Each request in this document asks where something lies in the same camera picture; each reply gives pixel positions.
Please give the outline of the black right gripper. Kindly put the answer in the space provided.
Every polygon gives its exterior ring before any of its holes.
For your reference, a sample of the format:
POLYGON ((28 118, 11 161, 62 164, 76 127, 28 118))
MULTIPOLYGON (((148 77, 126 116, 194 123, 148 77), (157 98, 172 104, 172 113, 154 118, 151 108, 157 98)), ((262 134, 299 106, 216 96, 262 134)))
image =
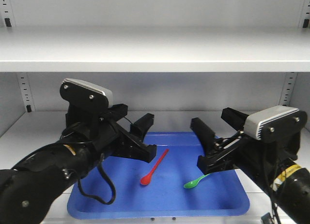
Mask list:
POLYGON ((230 107, 222 110, 221 118, 238 131, 227 139, 217 138, 200 118, 191 119, 190 128, 204 152, 198 157, 197 167, 205 175, 239 168, 257 185, 284 185, 301 169, 296 163, 300 132, 264 143, 242 132, 247 117, 230 107))

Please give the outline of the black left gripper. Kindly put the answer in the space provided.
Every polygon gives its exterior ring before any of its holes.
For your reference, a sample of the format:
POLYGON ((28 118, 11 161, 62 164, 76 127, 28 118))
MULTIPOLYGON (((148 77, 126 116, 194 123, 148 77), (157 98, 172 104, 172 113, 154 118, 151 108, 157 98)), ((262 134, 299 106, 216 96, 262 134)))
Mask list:
POLYGON ((154 114, 147 113, 130 125, 130 131, 117 121, 125 118, 128 105, 117 104, 99 114, 90 114, 80 108, 69 106, 66 128, 62 138, 71 137, 89 147, 94 158, 102 153, 105 157, 116 156, 151 162, 156 156, 156 145, 144 144, 144 138, 154 124, 154 114))

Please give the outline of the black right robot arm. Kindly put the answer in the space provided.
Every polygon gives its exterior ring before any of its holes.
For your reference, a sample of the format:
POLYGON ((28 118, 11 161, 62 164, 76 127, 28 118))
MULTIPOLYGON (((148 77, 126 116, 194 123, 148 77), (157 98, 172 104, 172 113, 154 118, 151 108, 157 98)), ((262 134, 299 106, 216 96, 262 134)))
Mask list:
POLYGON ((274 216, 282 209, 295 223, 309 223, 310 173, 296 163, 307 113, 277 105, 248 115, 227 107, 221 118, 235 129, 233 136, 218 138, 200 118, 191 120, 204 152, 199 170, 240 169, 268 195, 274 216))

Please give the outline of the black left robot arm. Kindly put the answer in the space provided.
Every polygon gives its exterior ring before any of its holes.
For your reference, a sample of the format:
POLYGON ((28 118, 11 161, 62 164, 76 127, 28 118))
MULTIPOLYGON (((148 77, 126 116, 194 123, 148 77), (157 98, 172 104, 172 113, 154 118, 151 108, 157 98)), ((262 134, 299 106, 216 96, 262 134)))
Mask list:
POLYGON ((11 169, 0 172, 0 221, 3 224, 39 224, 51 204, 73 184, 96 168, 111 189, 108 201, 93 195, 102 204, 112 204, 116 189, 103 170, 109 156, 151 162, 156 145, 144 144, 154 123, 146 114, 126 130, 118 124, 127 115, 124 104, 92 112, 70 105, 66 128, 58 141, 30 153, 11 169))

